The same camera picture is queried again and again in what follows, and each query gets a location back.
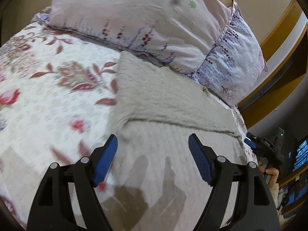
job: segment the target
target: blue rubber tip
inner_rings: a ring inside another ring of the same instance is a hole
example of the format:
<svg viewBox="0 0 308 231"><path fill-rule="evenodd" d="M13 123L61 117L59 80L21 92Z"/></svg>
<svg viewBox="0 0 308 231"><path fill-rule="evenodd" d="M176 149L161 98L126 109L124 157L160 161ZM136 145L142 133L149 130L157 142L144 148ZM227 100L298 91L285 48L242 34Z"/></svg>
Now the blue rubber tip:
<svg viewBox="0 0 308 231"><path fill-rule="evenodd" d="M204 153L201 150L201 147L193 135L190 135L188 138L188 147L192 154L192 157L195 160L201 178L210 184L213 180L212 178L212 168Z"/></svg>
<svg viewBox="0 0 308 231"><path fill-rule="evenodd" d="M245 142L248 146L250 146L252 149L253 149L253 148L256 148L256 145L255 145L255 143L254 143L253 141L251 141L251 140L245 138L245 139L244 139L244 142Z"/></svg>
<svg viewBox="0 0 308 231"><path fill-rule="evenodd" d="M96 164L95 175L93 179L93 183L95 186L98 186L98 184L105 180L117 149L118 139L116 136L113 136L113 138L108 143L108 146L106 147L105 151L103 152L101 158Z"/></svg>

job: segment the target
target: silver screw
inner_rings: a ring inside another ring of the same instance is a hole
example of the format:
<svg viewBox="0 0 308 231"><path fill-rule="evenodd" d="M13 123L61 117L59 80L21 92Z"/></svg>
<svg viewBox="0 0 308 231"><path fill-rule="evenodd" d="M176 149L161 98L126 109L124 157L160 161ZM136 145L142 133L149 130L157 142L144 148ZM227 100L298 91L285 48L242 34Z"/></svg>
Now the silver screw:
<svg viewBox="0 0 308 231"><path fill-rule="evenodd" d="M88 163L89 162L89 157L83 157L83 158L81 158L81 163Z"/></svg>
<svg viewBox="0 0 308 231"><path fill-rule="evenodd" d="M253 161L251 161L251 162L249 162L249 167L256 168L257 165Z"/></svg>
<svg viewBox="0 0 308 231"><path fill-rule="evenodd" d="M58 164L57 164L56 162L54 162L54 163L50 164L49 167L50 167L51 169L55 169L57 166L58 166Z"/></svg>
<svg viewBox="0 0 308 231"><path fill-rule="evenodd" d="M217 157L217 160L218 160L219 162L225 162L225 161L226 161L226 158L223 157L223 156L218 156L218 157Z"/></svg>

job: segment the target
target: dark spot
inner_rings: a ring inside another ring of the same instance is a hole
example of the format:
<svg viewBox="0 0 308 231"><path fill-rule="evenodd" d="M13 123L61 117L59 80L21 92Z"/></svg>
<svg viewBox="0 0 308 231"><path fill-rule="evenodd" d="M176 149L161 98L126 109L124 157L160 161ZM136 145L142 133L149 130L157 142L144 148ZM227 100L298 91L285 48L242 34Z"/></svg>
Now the dark spot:
<svg viewBox="0 0 308 231"><path fill-rule="evenodd" d="M170 3L176 6L176 5L180 5L181 1L180 0L170 0Z"/></svg>

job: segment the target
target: white floral bedspread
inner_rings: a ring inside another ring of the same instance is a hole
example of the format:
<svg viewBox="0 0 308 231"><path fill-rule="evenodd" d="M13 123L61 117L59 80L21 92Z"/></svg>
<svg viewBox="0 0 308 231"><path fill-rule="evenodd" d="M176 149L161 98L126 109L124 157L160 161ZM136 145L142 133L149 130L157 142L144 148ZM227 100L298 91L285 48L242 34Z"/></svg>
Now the white floral bedspread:
<svg viewBox="0 0 308 231"><path fill-rule="evenodd" d="M43 22L28 25L0 48L0 197L23 227L48 166L75 163L107 140L119 56ZM243 119L232 112L244 138ZM255 160L246 144L245 153ZM110 197L105 192L111 184L112 175L96 188L101 202Z"/></svg>

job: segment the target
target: gray knitted fabric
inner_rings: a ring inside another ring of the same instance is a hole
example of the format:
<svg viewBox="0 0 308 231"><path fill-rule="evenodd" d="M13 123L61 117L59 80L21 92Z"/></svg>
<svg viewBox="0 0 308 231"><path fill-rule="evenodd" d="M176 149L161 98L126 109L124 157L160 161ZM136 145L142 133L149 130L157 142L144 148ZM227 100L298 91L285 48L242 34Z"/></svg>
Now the gray knitted fabric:
<svg viewBox="0 0 308 231"><path fill-rule="evenodd" d="M193 81L126 52L117 82L109 125L119 140L111 169L114 194L102 203L111 226L193 230L211 187L201 179L188 137L196 133L217 155L246 164L231 111ZM232 215L236 190L234 184L223 223Z"/></svg>

